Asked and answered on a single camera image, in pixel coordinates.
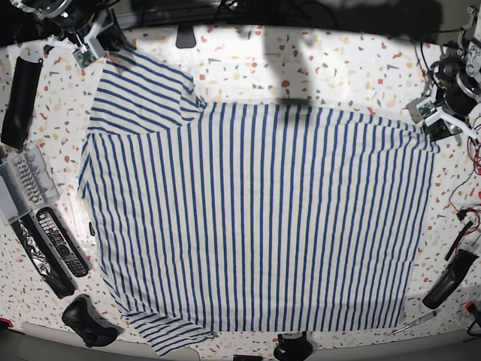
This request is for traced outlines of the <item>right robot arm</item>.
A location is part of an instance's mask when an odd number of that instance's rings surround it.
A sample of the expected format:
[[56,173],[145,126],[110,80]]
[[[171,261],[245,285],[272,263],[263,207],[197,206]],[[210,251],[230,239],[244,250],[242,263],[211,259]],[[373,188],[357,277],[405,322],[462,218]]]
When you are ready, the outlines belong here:
[[63,42],[99,59],[106,52],[118,52],[126,46],[126,37],[113,11],[115,1],[12,1],[11,4],[40,22],[51,47]]

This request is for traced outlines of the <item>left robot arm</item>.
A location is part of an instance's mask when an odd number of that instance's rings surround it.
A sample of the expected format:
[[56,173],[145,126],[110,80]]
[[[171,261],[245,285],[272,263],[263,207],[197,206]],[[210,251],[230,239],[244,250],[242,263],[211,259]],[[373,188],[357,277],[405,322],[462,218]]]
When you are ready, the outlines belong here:
[[457,48],[429,65],[420,53],[427,80],[420,98],[408,104],[414,122],[432,142],[466,135],[476,146],[480,135],[470,124],[471,111],[480,104],[480,9],[471,5],[467,24],[457,29]]

